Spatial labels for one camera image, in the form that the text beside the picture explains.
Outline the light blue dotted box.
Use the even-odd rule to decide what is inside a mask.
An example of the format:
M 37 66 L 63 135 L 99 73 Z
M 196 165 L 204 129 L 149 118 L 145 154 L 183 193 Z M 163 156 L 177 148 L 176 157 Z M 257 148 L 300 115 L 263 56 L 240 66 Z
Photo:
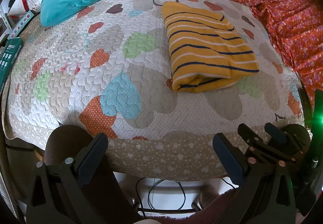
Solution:
M 8 40 L 17 38 L 23 29 L 29 24 L 29 22 L 33 19 L 35 15 L 31 10 L 26 12 L 26 14 L 18 21 L 14 29 L 11 31 L 9 36 L 7 37 Z

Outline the dark green cardboard box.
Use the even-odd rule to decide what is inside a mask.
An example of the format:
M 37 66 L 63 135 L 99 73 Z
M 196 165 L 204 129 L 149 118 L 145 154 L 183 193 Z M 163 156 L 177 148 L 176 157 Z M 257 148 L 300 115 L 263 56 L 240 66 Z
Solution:
M 3 91 L 7 77 L 13 67 L 16 57 L 18 56 L 23 46 L 24 46 L 24 42 L 22 38 L 17 37 L 14 39 L 7 40 L 4 50 L 1 52 L 1 66 L 0 66 L 1 92 Z

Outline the heart patterned quilted blanket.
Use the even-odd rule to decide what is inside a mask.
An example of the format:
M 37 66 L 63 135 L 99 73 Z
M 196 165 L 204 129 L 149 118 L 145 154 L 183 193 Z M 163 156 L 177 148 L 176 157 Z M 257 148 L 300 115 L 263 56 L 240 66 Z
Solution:
M 224 89 L 174 92 L 161 14 L 168 1 L 224 15 L 259 72 Z M 116 171 L 193 181 L 225 174 L 212 148 L 216 133 L 244 151 L 239 124 L 267 141 L 266 123 L 304 123 L 297 75 L 250 9 L 233 1 L 100 0 L 53 27 L 36 16 L 21 38 L 2 98 L 9 139 L 45 148 L 54 129 L 76 125 L 107 135 Z

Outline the yellow striped knit sweater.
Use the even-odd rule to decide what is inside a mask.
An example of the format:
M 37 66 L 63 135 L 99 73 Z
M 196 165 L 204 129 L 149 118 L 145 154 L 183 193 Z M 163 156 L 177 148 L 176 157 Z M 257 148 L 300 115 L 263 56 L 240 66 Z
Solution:
M 254 51 L 224 15 L 170 1 L 161 11 L 174 92 L 224 89 L 259 72 Z

